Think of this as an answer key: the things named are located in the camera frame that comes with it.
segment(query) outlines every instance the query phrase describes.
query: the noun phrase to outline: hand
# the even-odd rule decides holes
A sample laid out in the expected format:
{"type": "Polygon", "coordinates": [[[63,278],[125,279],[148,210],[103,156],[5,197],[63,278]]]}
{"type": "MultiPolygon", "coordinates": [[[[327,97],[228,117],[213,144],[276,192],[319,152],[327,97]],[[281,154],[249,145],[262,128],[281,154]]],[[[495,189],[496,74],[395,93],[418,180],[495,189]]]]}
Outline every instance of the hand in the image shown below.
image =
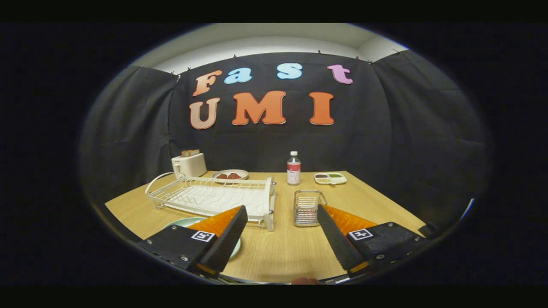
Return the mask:
{"type": "Polygon", "coordinates": [[[322,284],[314,278],[299,277],[291,280],[291,284],[322,284]]]}

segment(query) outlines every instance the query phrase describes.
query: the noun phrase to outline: green plate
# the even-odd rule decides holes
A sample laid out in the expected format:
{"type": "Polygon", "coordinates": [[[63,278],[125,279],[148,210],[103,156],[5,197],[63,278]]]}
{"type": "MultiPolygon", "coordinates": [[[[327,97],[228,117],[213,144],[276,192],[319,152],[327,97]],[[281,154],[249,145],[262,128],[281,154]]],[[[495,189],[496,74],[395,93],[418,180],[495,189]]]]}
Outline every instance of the green plate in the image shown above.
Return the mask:
{"type": "MultiPolygon", "coordinates": [[[[167,224],[164,227],[164,229],[171,226],[171,225],[178,225],[180,227],[188,227],[188,226],[191,226],[191,225],[193,225],[193,224],[195,224],[199,221],[202,221],[204,219],[205,218],[203,218],[203,217],[192,217],[192,218],[180,219],[180,220],[176,220],[172,223],[167,224]]],[[[234,257],[234,255],[236,255],[236,253],[238,253],[241,245],[242,245],[242,239],[239,238],[238,242],[236,243],[236,246],[234,247],[234,250],[232,251],[232,254],[230,255],[230,259],[232,259],[232,257],[234,257]]]]}

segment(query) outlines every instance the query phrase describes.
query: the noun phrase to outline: bottle label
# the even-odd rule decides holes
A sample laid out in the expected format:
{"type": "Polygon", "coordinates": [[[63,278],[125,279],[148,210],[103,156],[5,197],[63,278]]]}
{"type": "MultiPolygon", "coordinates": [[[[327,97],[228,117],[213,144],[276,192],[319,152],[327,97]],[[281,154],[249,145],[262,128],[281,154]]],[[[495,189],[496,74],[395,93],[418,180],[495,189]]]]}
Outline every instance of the bottle label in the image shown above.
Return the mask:
{"type": "Polygon", "coordinates": [[[301,182],[301,164],[287,164],[287,183],[298,184],[301,182]]]}
{"type": "Polygon", "coordinates": [[[288,171],[301,171],[301,164],[287,164],[288,171]]]}

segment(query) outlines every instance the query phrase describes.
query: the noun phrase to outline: letter m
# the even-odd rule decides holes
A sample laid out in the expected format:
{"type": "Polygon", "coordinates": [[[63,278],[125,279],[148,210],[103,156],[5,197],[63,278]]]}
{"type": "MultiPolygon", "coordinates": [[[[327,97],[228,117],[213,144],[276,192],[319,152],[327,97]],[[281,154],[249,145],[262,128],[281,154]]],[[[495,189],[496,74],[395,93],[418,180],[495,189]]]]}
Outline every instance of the letter m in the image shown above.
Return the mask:
{"type": "Polygon", "coordinates": [[[236,118],[232,121],[234,125],[246,125],[249,120],[257,124],[263,113],[266,113],[262,122],[265,124],[283,124],[286,118],[282,115],[282,99],[286,95],[284,91],[270,91],[257,102],[251,93],[238,93],[234,95],[236,100],[236,118]]]}

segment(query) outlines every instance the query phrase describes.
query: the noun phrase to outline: orange letter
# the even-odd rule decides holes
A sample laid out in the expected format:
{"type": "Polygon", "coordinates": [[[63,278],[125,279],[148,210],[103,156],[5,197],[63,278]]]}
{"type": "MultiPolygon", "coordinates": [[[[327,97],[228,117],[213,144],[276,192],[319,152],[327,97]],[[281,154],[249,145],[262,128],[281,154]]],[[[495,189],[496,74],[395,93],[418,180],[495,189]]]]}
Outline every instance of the orange letter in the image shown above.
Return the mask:
{"type": "Polygon", "coordinates": [[[333,95],[325,92],[312,92],[309,94],[314,99],[314,116],[310,119],[310,123],[315,125],[331,125],[335,120],[331,118],[329,102],[333,95]]]}
{"type": "Polygon", "coordinates": [[[222,71],[214,71],[213,73],[206,74],[196,78],[198,84],[196,85],[196,92],[192,96],[198,96],[209,91],[208,85],[213,85],[215,83],[215,76],[222,74],[222,71]]]}
{"type": "Polygon", "coordinates": [[[282,98],[286,95],[284,91],[270,91],[258,103],[251,93],[238,93],[234,95],[236,100],[236,118],[232,121],[234,125],[246,125],[249,120],[246,118],[246,111],[251,121],[257,124],[262,114],[265,124],[283,124],[286,118],[282,116],[282,98]]]}
{"type": "Polygon", "coordinates": [[[215,123],[215,119],[217,117],[217,103],[220,100],[220,98],[214,98],[208,99],[205,102],[209,105],[209,115],[205,121],[200,120],[200,108],[204,103],[197,101],[190,104],[190,125],[196,129],[210,128],[215,123]]]}

